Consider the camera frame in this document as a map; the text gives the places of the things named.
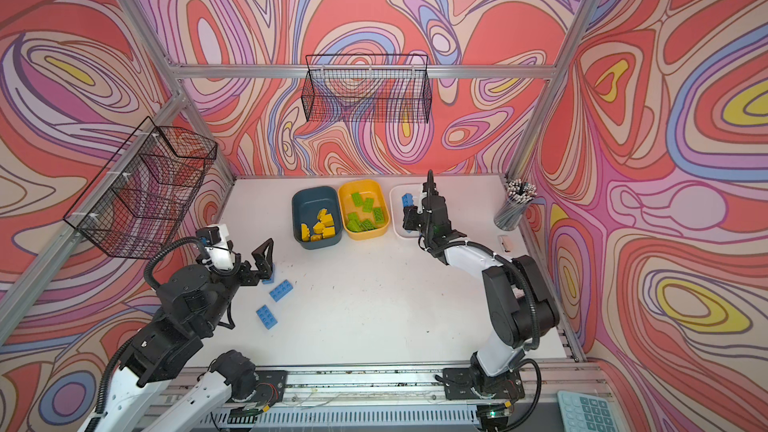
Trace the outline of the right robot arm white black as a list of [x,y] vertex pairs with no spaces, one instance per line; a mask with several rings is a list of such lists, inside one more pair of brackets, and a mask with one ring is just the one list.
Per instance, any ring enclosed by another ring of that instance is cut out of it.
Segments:
[[447,202],[429,171],[417,203],[403,207],[403,228],[419,233],[419,247],[446,266],[478,277],[483,286],[492,334],[470,358],[463,376],[446,369],[440,382],[446,394],[467,390],[491,400],[535,360],[530,353],[557,328],[560,315],[535,260],[524,255],[505,258],[455,229]]

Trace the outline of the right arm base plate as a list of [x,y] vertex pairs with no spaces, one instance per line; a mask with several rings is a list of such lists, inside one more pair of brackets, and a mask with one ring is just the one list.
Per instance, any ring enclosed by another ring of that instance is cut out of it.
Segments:
[[496,377],[487,376],[481,368],[444,368],[434,376],[444,389],[448,400],[509,400],[516,402],[525,397],[518,373],[504,372]]

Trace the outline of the green lego plate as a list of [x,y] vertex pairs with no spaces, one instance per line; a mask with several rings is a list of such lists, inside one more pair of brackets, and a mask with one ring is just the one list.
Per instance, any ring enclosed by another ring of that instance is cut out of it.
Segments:
[[354,233],[360,233],[362,231],[360,219],[356,212],[351,212],[347,215],[346,227],[349,231]]

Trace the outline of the blue lego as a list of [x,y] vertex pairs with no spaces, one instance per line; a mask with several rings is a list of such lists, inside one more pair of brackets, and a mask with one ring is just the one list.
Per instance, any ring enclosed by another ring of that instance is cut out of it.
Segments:
[[271,312],[268,306],[263,305],[256,311],[258,319],[261,321],[266,330],[271,330],[278,324],[278,321],[274,314]]
[[401,198],[402,204],[404,207],[412,207],[414,206],[414,199],[413,195],[411,193],[406,193]]
[[272,298],[274,302],[279,302],[292,290],[293,290],[293,285],[288,280],[284,280],[269,292],[269,296]]

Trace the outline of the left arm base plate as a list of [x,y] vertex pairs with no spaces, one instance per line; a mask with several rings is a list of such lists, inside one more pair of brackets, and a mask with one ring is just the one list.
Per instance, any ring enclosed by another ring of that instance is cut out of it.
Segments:
[[286,370],[261,370],[252,372],[244,379],[239,402],[274,406],[285,394],[288,372]]

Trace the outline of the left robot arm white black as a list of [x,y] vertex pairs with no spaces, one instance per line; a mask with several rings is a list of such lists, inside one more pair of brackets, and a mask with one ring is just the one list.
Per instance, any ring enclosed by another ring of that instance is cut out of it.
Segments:
[[[159,310],[110,358],[83,431],[131,431],[219,328],[235,327],[231,305],[243,287],[274,272],[274,241],[267,239],[245,260],[235,252],[225,225],[204,227],[162,247],[147,262],[144,281]],[[213,359],[186,395],[149,426],[152,431],[189,431],[228,401],[258,416],[283,398],[274,379],[235,350]]]

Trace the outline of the yellow long lego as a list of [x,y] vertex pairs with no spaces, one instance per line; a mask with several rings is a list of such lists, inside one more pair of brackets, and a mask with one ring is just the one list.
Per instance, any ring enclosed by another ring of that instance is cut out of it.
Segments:
[[333,220],[333,217],[330,214],[323,215],[319,221],[323,224],[324,227],[334,227],[335,223]]

